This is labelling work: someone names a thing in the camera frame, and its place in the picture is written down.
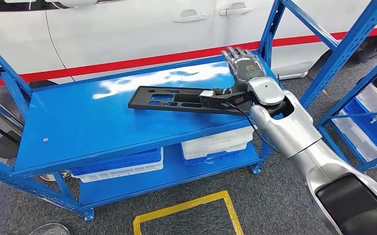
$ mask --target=black plastic tray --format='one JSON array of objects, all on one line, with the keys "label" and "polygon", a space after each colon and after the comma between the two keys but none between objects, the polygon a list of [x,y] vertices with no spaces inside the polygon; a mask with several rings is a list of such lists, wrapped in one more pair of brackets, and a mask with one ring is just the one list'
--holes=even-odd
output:
[{"label": "black plastic tray", "polygon": [[[199,96],[202,91],[210,91],[210,89],[140,86],[129,100],[128,108],[242,115],[234,109],[202,107]],[[238,108],[249,113],[251,103],[241,104]]]}]

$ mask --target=red stripe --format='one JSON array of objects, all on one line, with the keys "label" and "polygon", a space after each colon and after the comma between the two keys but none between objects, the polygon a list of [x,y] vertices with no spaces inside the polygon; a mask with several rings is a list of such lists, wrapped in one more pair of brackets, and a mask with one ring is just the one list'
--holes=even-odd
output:
[{"label": "red stripe", "polygon": [[[332,33],[332,36],[335,39],[341,40],[344,38],[346,34],[347,32],[338,32],[338,33]],[[369,34],[369,36],[376,36],[376,35],[377,35],[377,28],[373,29],[372,32]],[[308,35],[308,36],[300,36],[300,37],[292,37],[292,38],[274,39],[272,45],[274,47],[281,47],[281,46],[317,43],[317,42],[321,42],[321,40],[316,35]],[[259,42],[251,42],[251,43],[244,43],[244,44],[233,45],[233,46],[246,48],[246,49],[256,49],[258,48],[258,45],[259,45]],[[107,71],[122,70],[122,69],[134,68],[134,67],[170,63],[170,62],[190,60],[190,59],[196,59],[196,58],[207,57],[207,56],[216,56],[216,55],[219,55],[220,51],[223,50],[224,48],[225,47],[215,47],[215,48],[209,48],[209,49],[203,49],[203,50],[195,50],[195,51],[181,52],[181,53],[170,54],[170,55],[160,55],[160,56],[153,56],[153,57],[147,57],[147,58],[142,58],[142,59],[111,62],[111,63],[99,64],[99,65],[89,65],[89,66],[82,66],[82,67],[68,68],[68,69],[61,69],[61,70],[27,73],[27,74],[21,74],[21,78],[26,82],[34,82],[34,81],[42,81],[42,80],[48,80],[48,79],[60,78],[60,77],[78,76],[78,75],[84,75],[84,74],[89,74],[89,73],[107,72]]]}]

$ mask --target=robotic arm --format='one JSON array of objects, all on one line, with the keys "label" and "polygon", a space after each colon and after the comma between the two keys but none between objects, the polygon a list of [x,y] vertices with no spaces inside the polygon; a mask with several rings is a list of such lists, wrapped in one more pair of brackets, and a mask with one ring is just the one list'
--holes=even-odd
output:
[{"label": "robotic arm", "polygon": [[[279,153],[293,163],[308,187],[313,206],[333,234],[377,234],[377,183],[326,145],[298,99],[266,76],[255,55],[239,48],[229,47],[228,51],[230,54],[222,53],[235,84],[215,90],[223,94],[215,97],[249,96],[254,103],[250,117]],[[201,95],[203,104],[209,107],[221,101],[215,97]],[[273,119],[280,114],[281,119]]]}]

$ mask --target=yellow tape marking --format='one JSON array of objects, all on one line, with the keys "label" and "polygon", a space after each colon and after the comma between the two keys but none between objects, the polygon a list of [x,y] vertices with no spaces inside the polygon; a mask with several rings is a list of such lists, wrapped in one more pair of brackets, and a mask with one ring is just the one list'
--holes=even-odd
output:
[{"label": "yellow tape marking", "polygon": [[169,214],[174,214],[177,212],[181,212],[208,202],[213,202],[219,199],[223,199],[225,201],[226,207],[228,209],[228,213],[230,219],[233,224],[233,228],[235,229],[236,235],[243,235],[242,228],[240,227],[239,219],[237,218],[235,208],[233,207],[233,203],[230,199],[229,193],[227,190],[213,193],[204,197],[200,197],[188,202],[184,202],[175,206],[163,208],[157,211],[153,211],[150,213],[138,215],[135,217],[133,225],[134,225],[134,235],[142,235],[141,234],[141,223],[146,222],[148,220],[157,219]]}]

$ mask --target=blue bin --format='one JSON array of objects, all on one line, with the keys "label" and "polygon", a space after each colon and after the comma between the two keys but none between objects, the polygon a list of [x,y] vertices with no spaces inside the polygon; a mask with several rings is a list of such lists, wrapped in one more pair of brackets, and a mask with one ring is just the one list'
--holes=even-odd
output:
[{"label": "blue bin", "polygon": [[155,148],[136,154],[120,156],[89,165],[70,168],[68,171],[77,176],[136,165],[156,163],[159,161],[161,161],[161,148]]},{"label": "blue bin", "polygon": [[[181,152],[183,153],[183,147],[180,144]],[[242,153],[242,150],[239,151],[233,151],[233,152],[218,152],[218,153],[211,153],[208,154],[205,157],[202,158],[193,158],[193,159],[185,159],[184,154],[183,155],[183,162],[184,165],[194,165],[194,164],[200,164],[200,163],[206,163],[206,164],[212,164],[216,160],[221,160],[221,159],[228,159],[228,158],[235,158],[239,157]]]},{"label": "blue bin", "polygon": [[[345,107],[344,111],[348,114],[366,114],[369,111],[363,104],[357,99],[353,98]],[[364,133],[370,138],[370,140],[377,146],[377,120],[374,123],[370,123],[373,120],[372,116],[352,117],[352,120],[363,130]]]}]

